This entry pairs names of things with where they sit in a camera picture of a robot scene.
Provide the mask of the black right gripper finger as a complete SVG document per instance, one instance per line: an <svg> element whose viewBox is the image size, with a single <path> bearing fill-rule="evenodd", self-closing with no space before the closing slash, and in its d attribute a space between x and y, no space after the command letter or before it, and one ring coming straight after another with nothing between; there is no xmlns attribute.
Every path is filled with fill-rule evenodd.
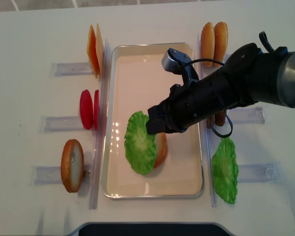
<svg viewBox="0 0 295 236"><path fill-rule="evenodd" d="M157 119L163 119L165 115L165 109L162 104L152 106L148 109L148 116L150 121Z"/></svg>

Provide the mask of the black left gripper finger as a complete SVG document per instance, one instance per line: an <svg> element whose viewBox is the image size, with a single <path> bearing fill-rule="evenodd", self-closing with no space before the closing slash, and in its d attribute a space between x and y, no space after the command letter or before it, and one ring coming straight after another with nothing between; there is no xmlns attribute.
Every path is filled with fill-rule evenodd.
<svg viewBox="0 0 295 236"><path fill-rule="evenodd" d="M167 133L168 126L167 121L162 118L149 119L146 123L146 129L148 134Z"/></svg>

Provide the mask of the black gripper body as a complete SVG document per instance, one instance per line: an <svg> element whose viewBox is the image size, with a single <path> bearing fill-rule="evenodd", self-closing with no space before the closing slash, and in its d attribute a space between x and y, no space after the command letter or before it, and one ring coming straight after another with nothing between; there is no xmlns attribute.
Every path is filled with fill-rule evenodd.
<svg viewBox="0 0 295 236"><path fill-rule="evenodd" d="M220 68L197 80L192 66L164 69L179 74L187 81L173 85L170 95L159 104L159 132L182 133L190 126L230 108L230 80Z"/></svg>

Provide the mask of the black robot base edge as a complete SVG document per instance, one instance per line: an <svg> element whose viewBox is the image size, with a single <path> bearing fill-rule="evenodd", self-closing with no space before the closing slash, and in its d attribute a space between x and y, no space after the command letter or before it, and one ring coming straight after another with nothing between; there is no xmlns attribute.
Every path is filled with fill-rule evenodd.
<svg viewBox="0 0 295 236"><path fill-rule="evenodd" d="M198 223L94 223L81 227L78 236L230 236L214 224Z"/></svg>

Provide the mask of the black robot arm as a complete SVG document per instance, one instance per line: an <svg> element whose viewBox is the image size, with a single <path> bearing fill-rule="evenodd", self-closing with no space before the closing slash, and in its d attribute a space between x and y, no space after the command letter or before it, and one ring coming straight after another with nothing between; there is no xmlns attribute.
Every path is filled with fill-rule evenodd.
<svg viewBox="0 0 295 236"><path fill-rule="evenodd" d="M259 38L266 53L254 43L244 45L203 79L187 54L170 48L162 66L181 75L183 85L173 85L168 98L149 108L147 132L182 133L219 112L257 102L295 108L295 52L273 49L265 32Z"/></svg>

